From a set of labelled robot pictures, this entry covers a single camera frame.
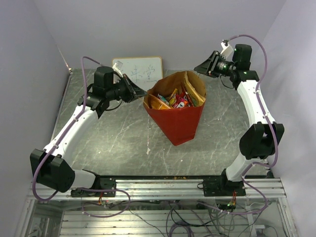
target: candy wrapper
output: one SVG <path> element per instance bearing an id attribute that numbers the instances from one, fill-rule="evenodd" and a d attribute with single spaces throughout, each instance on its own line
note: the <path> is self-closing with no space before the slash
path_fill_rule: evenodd
<path id="1" fill-rule="evenodd" d="M 171 109 L 170 106 L 168 106 L 166 103 L 158 99 L 157 97 L 153 95 L 149 95 L 149 102 L 153 109 L 155 110 L 167 110 Z"/>
<path id="2" fill-rule="evenodd" d="M 161 100 L 162 102 L 164 102 L 166 105 L 169 105 L 169 102 L 162 96 L 162 95 L 157 95 L 157 97 L 159 98 L 159 100 Z"/>
<path id="3" fill-rule="evenodd" d="M 172 104 L 174 108 L 183 108 L 188 104 L 188 102 L 182 98 L 180 95 L 176 95 L 176 102 Z"/>
<path id="4" fill-rule="evenodd" d="M 170 106 L 173 106 L 177 102 L 177 98 L 176 98 L 177 94 L 178 94 L 178 89 L 175 88 L 171 96 L 168 97 Z"/>

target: red paper bag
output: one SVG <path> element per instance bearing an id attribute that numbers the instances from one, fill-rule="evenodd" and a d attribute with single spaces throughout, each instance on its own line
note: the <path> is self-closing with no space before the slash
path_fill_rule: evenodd
<path id="1" fill-rule="evenodd" d="M 205 98 L 206 91 L 204 82 L 195 73 L 190 71 L 174 73 L 159 80 L 155 86 L 148 91 L 148 94 L 154 96 L 159 94 L 167 97 L 175 88 L 178 89 L 180 94 L 182 92 L 181 83 L 184 83 L 185 77 L 187 77 L 196 92 Z M 194 139 L 204 103 L 200 103 L 198 107 L 167 110 L 152 109 L 150 104 L 150 96 L 145 96 L 144 107 L 146 111 L 174 146 Z"/>

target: white wall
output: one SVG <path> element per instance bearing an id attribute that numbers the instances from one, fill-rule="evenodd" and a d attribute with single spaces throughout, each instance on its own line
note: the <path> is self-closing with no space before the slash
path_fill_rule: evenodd
<path id="1" fill-rule="evenodd" d="M 35 2 L 72 68 L 83 55 L 104 64 L 114 57 L 159 55 L 165 69 L 183 70 L 193 69 L 235 34 L 263 40 L 285 0 Z"/>
<path id="2" fill-rule="evenodd" d="M 268 72 L 262 91 L 285 133 L 273 172 L 281 177 L 302 237 L 315 236 L 316 1 L 287 0 L 263 41 Z M 263 67 L 260 52 L 253 68 Z"/>
<path id="3" fill-rule="evenodd" d="M 0 235 L 11 237 L 69 71 L 32 0 L 2 0 L 0 22 Z"/>

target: gray marble surface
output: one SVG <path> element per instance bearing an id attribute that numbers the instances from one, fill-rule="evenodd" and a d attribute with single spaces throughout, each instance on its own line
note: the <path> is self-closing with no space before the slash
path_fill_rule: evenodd
<path id="1" fill-rule="evenodd" d="M 175 71 L 165 71 L 164 76 Z M 86 70 L 88 83 L 94 70 Z M 243 102 L 219 79 L 201 76 L 207 98 L 194 140 L 173 146 L 147 114 L 141 100 L 104 112 L 79 141 L 70 164 L 106 175 L 212 175 L 220 174 L 239 153 L 239 139 L 248 128 Z M 229 79 L 223 80 L 230 85 Z M 83 94 L 80 69 L 73 70 L 55 135 L 72 115 Z M 264 175 L 255 167 L 248 174 Z"/>

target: wire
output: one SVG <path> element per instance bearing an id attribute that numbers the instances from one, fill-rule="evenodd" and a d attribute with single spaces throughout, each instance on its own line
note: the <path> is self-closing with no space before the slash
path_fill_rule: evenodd
<path id="1" fill-rule="evenodd" d="M 262 202 L 253 202 L 251 205 L 249 205 L 249 207 L 251 207 L 253 204 L 265 205 L 265 204 L 264 204 L 264 203 L 262 203 Z"/>
<path id="2" fill-rule="evenodd" d="M 276 232 L 276 237 L 278 237 L 277 230 L 273 226 L 266 225 L 266 227 L 274 229 L 274 231 Z"/>
<path id="3" fill-rule="evenodd" d="M 49 201 L 51 200 L 57 193 L 58 191 L 55 191 L 50 197 L 48 198 L 41 198 L 37 192 L 36 192 L 36 182 L 37 182 L 37 178 L 40 172 L 40 169 L 42 168 L 42 166 L 44 165 L 44 163 L 46 162 L 46 160 L 49 158 L 49 156 L 55 151 L 56 148 L 58 148 L 58 145 L 60 144 L 60 142 L 63 140 L 63 138 L 66 136 L 66 134 L 69 132 L 69 130 L 72 128 L 72 126 L 76 123 L 76 121 L 78 121 L 78 119 L 80 118 L 80 116 L 84 113 L 85 111 L 85 107 L 86 107 L 86 103 L 87 103 L 87 78 L 85 76 L 84 73 L 84 64 L 83 64 L 83 60 L 84 59 L 89 59 L 92 62 L 95 62 L 96 64 L 99 64 L 101 66 L 103 66 L 101 63 L 99 63 L 98 61 L 87 57 L 87 56 L 83 56 L 81 58 L 81 69 L 82 69 L 82 76 L 83 76 L 83 88 L 84 88 L 84 96 L 83 96 L 83 105 L 82 105 L 82 110 L 78 113 L 78 115 L 69 123 L 69 125 L 66 127 L 66 129 L 63 131 L 63 133 L 60 135 L 59 139 L 56 141 L 55 145 L 46 153 L 46 155 L 44 156 L 44 158 L 41 160 L 41 162 L 39 163 L 39 165 L 37 166 L 34 175 L 33 175 L 33 180 L 32 180 L 32 191 L 33 191 L 33 195 L 34 197 L 39 200 L 39 201 Z"/>
<path id="4" fill-rule="evenodd" d="M 232 219 L 231 219 L 231 223 L 229 224 L 230 226 L 232 226 L 232 221 L 234 220 L 234 217 L 235 217 L 235 216 L 233 216 Z"/>
<path id="5" fill-rule="evenodd" d="M 118 203 L 118 204 L 109 204 L 109 209 L 111 209 L 111 208 L 113 208 L 113 207 L 115 207 L 115 206 L 123 205 L 123 204 L 125 204 L 124 202 L 126 202 L 126 201 L 121 201 L 121 202 Z"/>
<path id="6" fill-rule="evenodd" d="M 130 211 L 130 213 L 132 213 L 133 215 L 135 215 L 135 216 L 137 216 L 137 217 L 139 217 L 142 221 L 144 221 L 145 223 L 147 223 L 148 225 L 150 225 L 150 226 L 152 226 L 152 227 L 154 227 L 154 228 L 156 228 L 161 234 L 162 234 L 162 236 L 164 237 L 164 234 L 163 234 L 163 232 L 157 227 L 157 226 L 154 226 L 154 225 L 152 225 L 152 224 L 150 224 L 150 223 L 148 223 L 147 221 L 145 221 L 141 216 L 139 216 L 139 215 L 137 215 L 137 214 L 135 214 L 135 213 L 133 213 L 131 210 L 129 210 Z"/>
<path id="7" fill-rule="evenodd" d="M 198 189 L 202 189 L 202 190 L 203 190 L 203 183 L 199 183 L 199 184 L 197 184 L 197 188 L 198 188 Z"/>
<path id="8" fill-rule="evenodd" d="M 112 109 L 107 109 L 107 110 L 104 110 L 104 111 L 112 111 L 112 110 L 116 110 L 121 104 L 122 104 L 123 100 L 120 101 L 120 104 L 118 106 L 116 106 L 115 108 L 112 108 Z"/>
<path id="9" fill-rule="evenodd" d="M 211 219 L 211 222 L 213 223 L 215 229 L 217 230 L 217 232 L 220 234 L 220 235 L 224 235 L 224 236 L 227 236 L 226 234 L 223 234 L 220 232 L 220 230 L 218 229 L 218 227 L 216 226 L 215 222 L 213 221 L 213 216 L 212 216 L 212 209 L 208 209 L 208 215 L 209 215 L 209 218 Z"/>
<path id="10" fill-rule="evenodd" d="M 217 225 L 219 225 L 220 227 L 222 227 L 222 228 L 224 229 L 224 232 L 225 232 L 225 231 L 233 231 L 233 230 L 235 229 L 235 221 L 234 221 L 234 217 L 235 217 L 235 216 L 232 216 L 229 229 L 225 228 L 225 218 L 226 218 L 226 216 L 227 216 L 227 215 L 224 216 L 224 226 L 219 222 L 219 219 L 216 220 L 216 223 L 217 223 Z"/>
<path id="11" fill-rule="evenodd" d="M 203 226 L 205 226 L 205 225 L 207 225 L 207 224 L 209 224 L 211 221 L 208 221 L 208 222 L 206 222 L 206 223 L 203 223 L 202 225 L 196 225 L 196 224 L 190 224 L 190 223 L 188 223 L 187 221 L 185 221 L 181 216 L 180 216 L 180 214 L 175 210 L 175 209 L 172 209 L 172 211 L 171 211 L 171 213 L 170 213 L 170 216 L 171 216 L 171 219 L 172 219 L 172 221 L 176 224 L 177 222 L 173 219 L 173 216 L 172 216 L 172 212 L 175 212 L 178 216 L 179 216 L 179 218 L 181 219 L 181 221 L 184 223 L 184 224 L 182 224 L 183 226 L 192 226 L 192 227 L 203 227 Z"/>
<path id="12" fill-rule="evenodd" d="M 169 231 L 169 235 L 168 235 L 169 237 L 172 236 L 172 233 L 173 233 L 174 230 L 175 230 L 176 228 L 178 228 L 178 227 L 184 228 L 184 229 L 187 231 L 188 237 L 194 237 L 194 233 L 193 233 L 193 231 L 191 230 L 191 228 L 190 228 L 189 226 L 183 226 L 183 225 L 180 225 L 180 224 L 182 224 L 182 222 L 175 223 L 175 224 L 173 224 L 173 225 L 171 226 L 170 231 Z"/>
<path id="13" fill-rule="evenodd" d="M 241 235 L 243 232 L 245 232 L 250 226 L 253 227 L 253 225 L 254 225 L 254 224 L 256 223 L 256 221 L 259 219 L 259 216 L 261 216 L 261 214 L 262 214 L 262 212 L 259 213 L 259 215 L 257 216 L 257 218 L 253 221 L 253 223 L 252 223 L 251 225 L 248 225 L 242 232 L 240 232 L 240 234 L 239 234 L 238 237 L 240 237 L 240 235 Z"/>
<path id="14" fill-rule="evenodd" d="M 277 146 L 277 136 L 276 136 L 276 133 L 275 133 L 273 127 L 272 127 L 272 124 L 271 124 L 269 118 L 268 118 L 268 115 L 267 115 L 267 113 L 266 113 L 266 110 L 265 110 L 265 108 L 264 108 L 264 106 L 263 106 L 263 103 L 262 103 L 262 101 L 261 101 L 260 94 L 259 94 L 259 92 L 260 92 L 259 87 L 260 87 L 260 84 L 261 84 L 262 80 L 264 79 L 264 77 L 265 77 L 265 75 L 266 75 L 267 67 L 268 67 L 267 53 L 266 53 L 266 51 L 265 51 L 263 45 L 262 45 L 255 37 L 253 37 L 253 36 L 251 36 L 251 35 L 246 35 L 246 34 L 236 35 L 236 36 L 230 37 L 227 41 L 231 41 L 231 40 L 236 39 L 236 38 L 239 38 L 239 37 L 248 37 L 248 38 L 251 38 L 251 39 L 253 39 L 254 41 L 256 41 L 256 42 L 259 44 L 259 46 L 260 46 L 260 48 L 262 49 L 262 52 L 263 52 L 263 54 L 264 54 L 265 67 L 264 67 L 264 71 L 263 71 L 263 73 L 262 73 L 262 76 L 260 77 L 260 79 L 259 79 L 259 81 L 258 81 L 258 83 L 257 83 L 257 85 L 256 85 L 255 93 L 256 93 L 256 97 L 257 97 L 259 106 L 260 106 L 260 108 L 261 108 L 261 111 L 262 111 L 262 113 L 263 113 L 263 115 L 264 115 L 264 117 L 265 117 L 265 119 L 266 119 L 266 121 L 267 121 L 267 123 L 268 123 L 269 128 L 270 128 L 270 131 L 271 131 L 271 134 L 272 134 L 272 137 L 273 137 L 274 146 L 275 146 L 275 159 L 274 159 L 274 161 L 273 161 L 273 163 L 272 163 L 271 165 L 269 165 L 269 164 L 263 164 L 263 163 L 254 161 L 254 162 L 252 162 L 252 163 L 244 170 L 244 172 L 241 174 L 241 180 L 244 182 L 244 184 L 248 185 L 249 187 L 251 187 L 252 189 L 254 189 L 255 191 L 257 191 L 257 192 L 263 197 L 263 199 L 264 199 L 264 201 L 265 201 L 265 205 L 264 205 L 261 209 L 259 209 L 259 210 L 256 211 L 256 212 L 250 212 L 250 213 L 248 213 L 248 214 L 255 214 L 255 213 L 260 213 L 260 212 L 264 211 L 264 210 L 268 207 L 268 200 L 267 200 L 266 196 L 265 196 L 259 189 L 257 189 L 256 187 L 252 186 L 251 184 L 249 184 L 249 183 L 244 179 L 244 177 L 245 177 L 246 173 L 251 169 L 251 167 L 252 167 L 253 165 L 261 165 L 261 166 L 264 166 L 264 167 L 267 167 L 267 168 L 272 168 L 272 167 L 274 167 L 275 164 L 277 163 L 277 158 L 278 158 L 278 146 Z M 218 210 L 218 211 L 221 211 L 221 212 L 224 212 L 224 213 L 228 214 L 227 211 L 220 210 L 220 209 L 217 208 L 217 207 L 214 207 L 214 206 L 211 206 L 211 205 L 208 205 L 208 204 L 203 204 L 203 205 L 206 205 L 206 206 L 208 206 L 208 207 L 210 207 L 210 208 L 212 208 L 212 209 L 215 209 L 215 210 Z M 229 214 L 231 214 L 231 215 L 246 215 L 245 212 L 230 212 Z"/>
<path id="15" fill-rule="evenodd" d="M 190 209 L 190 211 L 193 212 L 193 214 L 194 214 L 195 216 L 197 216 L 197 218 L 198 218 L 198 219 L 201 221 L 201 223 L 205 226 L 206 230 L 212 235 L 212 231 L 207 227 L 206 224 L 204 224 L 203 220 L 199 217 L 199 215 L 198 215 L 195 211 L 193 211 L 192 209 Z"/>
<path id="16" fill-rule="evenodd" d="M 222 76 L 223 76 L 223 75 L 220 75 L 220 76 L 219 76 L 219 79 L 221 80 L 223 86 L 226 87 L 226 88 L 228 88 L 228 89 L 234 89 L 234 87 L 226 86 L 226 85 L 223 83 Z"/>
<path id="17" fill-rule="evenodd" d="M 108 215 L 108 216 L 99 216 L 99 215 L 93 215 L 93 214 L 89 214 L 84 210 L 84 204 L 82 205 L 81 209 L 82 209 L 82 213 L 83 215 L 87 215 L 87 216 L 91 216 L 91 217 L 96 217 L 96 218 L 109 218 L 109 217 L 113 217 L 113 216 L 117 216 L 120 215 L 121 213 L 125 212 L 127 209 L 129 209 L 130 206 L 130 195 L 124 191 L 124 190 L 120 190 L 120 189 L 86 189 L 86 188 L 78 188 L 79 190 L 83 190 L 83 191 L 88 191 L 88 192 L 94 192 L 94 193 L 105 193 L 105 192 L 121 192 L 127 195 L 128 197 L 128 203 L 126 205 L 126 207 L 124 207 L 124 209 L 122 211 L 119 211 L 118 213 L 112 214 L 112 215 Z"/>

